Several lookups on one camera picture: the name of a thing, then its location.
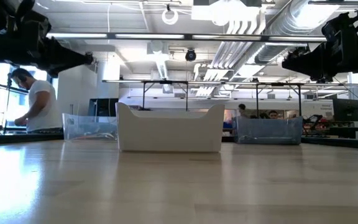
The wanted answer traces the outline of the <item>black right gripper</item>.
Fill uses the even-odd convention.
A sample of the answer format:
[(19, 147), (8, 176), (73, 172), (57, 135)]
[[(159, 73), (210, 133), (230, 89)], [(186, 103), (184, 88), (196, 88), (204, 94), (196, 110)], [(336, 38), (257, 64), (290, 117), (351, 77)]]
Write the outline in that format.
[(314, 50), (309, 45), (296, 47), (282, 61), (282, 68), (309, 76), (311, 81), (321, 82), (324, 76), (338, 73), (358, 73), (358, 37), (341, 43), (326, 42)]

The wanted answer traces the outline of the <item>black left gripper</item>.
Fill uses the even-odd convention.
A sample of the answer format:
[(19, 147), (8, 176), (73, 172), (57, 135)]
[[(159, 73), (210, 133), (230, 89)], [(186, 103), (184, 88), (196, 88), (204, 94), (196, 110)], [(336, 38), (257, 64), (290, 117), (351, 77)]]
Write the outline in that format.
[(0, 34), (0, 62), (33, 65), (46, 70), (51, 77), (58, 77), (62, 71), (91, 65), (94, 58), (91, 52), (80, 54), (63, 47), (54, 37)]

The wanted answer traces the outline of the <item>black monitor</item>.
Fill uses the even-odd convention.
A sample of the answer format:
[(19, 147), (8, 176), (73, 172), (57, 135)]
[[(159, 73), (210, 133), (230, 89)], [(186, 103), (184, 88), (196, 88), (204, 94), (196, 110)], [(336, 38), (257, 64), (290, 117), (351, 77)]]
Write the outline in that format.
[(358, 101), (350, 99), (333, 99), (335, 121), (358, 121)]

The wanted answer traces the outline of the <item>clear plastic bin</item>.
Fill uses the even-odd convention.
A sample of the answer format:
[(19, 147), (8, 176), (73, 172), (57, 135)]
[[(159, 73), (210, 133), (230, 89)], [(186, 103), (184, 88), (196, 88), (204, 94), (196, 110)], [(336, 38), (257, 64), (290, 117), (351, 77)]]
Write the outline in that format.
[(117, 141), (116, 117), (62, 114), (66, 141)]

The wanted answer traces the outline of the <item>grey translucent plastic bin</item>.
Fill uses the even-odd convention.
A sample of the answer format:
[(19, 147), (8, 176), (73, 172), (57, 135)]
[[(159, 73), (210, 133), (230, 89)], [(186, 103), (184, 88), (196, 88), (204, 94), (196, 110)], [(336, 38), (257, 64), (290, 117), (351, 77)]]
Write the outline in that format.
[(238, 116), (232, 125), (234, 140), (239, 144), (299, 145), (303, 118), (251, 119)]

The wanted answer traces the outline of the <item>overhead light bar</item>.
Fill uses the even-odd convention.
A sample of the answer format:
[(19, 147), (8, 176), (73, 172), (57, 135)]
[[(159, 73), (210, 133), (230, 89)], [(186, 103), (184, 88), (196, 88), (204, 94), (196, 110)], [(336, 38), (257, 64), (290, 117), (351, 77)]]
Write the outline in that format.
[(229, 41), (229, 42), (282, 42), (282, 43), (320, 43), (324, 36), (310, 35), (255, 35), (255, 34), (163, 34), (163, 33), (49, 33), (49, 38), (86, 40), (185, 40), (185, 41)]

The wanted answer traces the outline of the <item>white plastic bin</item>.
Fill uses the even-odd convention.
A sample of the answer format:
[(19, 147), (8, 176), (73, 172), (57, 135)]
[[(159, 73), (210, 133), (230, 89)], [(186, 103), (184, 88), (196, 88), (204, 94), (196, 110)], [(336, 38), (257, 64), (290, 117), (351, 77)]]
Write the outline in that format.
[(221, 150), (225, 106), (207, 112), (135, 111), (116, 103), (117, 135), (122, 152), (197, 152)]

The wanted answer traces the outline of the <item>black gantry frame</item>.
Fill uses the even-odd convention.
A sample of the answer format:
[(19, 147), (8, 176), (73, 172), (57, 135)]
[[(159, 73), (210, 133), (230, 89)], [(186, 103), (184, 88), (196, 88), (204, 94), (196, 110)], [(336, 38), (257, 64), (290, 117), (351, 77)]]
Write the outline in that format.
[(179, 80), (142, 80), (143, 89), (142, 89), (142, 107), (145, 108), (145, 93), (151, 88), (154, 84), (158, 83), (160, 85), (178, 85), (185, 92), (185, 101), (186, 106), (185, 110), (188, 111), (188, 94), (189, 94), (189, 82), (188, 81), (179, 81)]
[(256, 90), (256, 109), (257, 109), (257, 117), (259, 117), (259, 86), (260, 85), (264, 85), (264, 86), (288, 86), (289, 88), (291, 88), (297, 95), (298, 95), (298, 112), (299, 115), (302, 115), (302, 108), (301, 108), (301, 86), (303, 85), (302, 83), (291, 83), (291, 82), (271, 82), (271, 83), (266, 83), (266, 82), (260, 82), (260, 83), (254, 83), (255, 86), (255, 90)]

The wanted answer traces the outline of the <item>black aluminium table frame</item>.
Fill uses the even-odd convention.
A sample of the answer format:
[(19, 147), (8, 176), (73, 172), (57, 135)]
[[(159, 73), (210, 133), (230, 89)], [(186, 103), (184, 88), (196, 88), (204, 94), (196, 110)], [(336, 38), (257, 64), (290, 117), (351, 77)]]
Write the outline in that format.
[[(63, 140), (63, 134), (0, 134), (0, 144)], [(358, 149), (358, 140), (302, 137), (301, 143)]]

